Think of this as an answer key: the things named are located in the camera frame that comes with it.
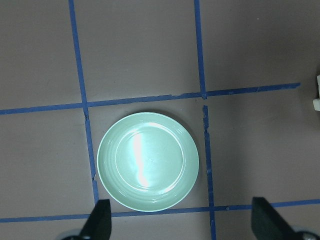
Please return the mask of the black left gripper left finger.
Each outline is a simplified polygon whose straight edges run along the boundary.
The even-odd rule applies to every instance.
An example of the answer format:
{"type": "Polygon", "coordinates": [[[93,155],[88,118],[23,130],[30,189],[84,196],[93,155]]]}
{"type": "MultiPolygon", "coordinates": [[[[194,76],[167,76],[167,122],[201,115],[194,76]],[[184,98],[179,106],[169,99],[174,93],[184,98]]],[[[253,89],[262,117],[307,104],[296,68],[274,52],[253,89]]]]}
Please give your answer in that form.
{"type": "Polygon", "coordinates": [[[81,240],[109,240],[111,237],[111,204],[99,200],[79,233],[81,240]]]}

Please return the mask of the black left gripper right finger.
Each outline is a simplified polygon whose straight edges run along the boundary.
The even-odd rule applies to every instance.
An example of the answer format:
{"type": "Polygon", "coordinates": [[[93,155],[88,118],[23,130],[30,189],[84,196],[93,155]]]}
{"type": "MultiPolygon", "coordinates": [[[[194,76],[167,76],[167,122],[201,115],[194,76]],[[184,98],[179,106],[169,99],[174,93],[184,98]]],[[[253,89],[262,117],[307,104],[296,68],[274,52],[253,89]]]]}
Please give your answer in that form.
{"type": "Polygon", "coordinates": [[[296,232],[264,197],[253,197],[251,204],[251,229],[257,240],[296,239],[296,232]]]}

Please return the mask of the green plate near left arm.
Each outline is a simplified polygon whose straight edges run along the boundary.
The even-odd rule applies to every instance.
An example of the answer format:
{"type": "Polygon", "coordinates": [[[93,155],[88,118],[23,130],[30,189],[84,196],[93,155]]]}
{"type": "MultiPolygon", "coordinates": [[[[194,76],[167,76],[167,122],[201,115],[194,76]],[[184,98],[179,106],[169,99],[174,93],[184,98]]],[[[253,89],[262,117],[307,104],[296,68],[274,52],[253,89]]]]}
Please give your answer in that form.
{"type": "Polygon", "coordinates": [[[138,112],[115,122],[97,150],[97,172],[104,189],[121,205],[159,212],[180,203],[199,173],[196,143],[178,121],[138,112]]]}

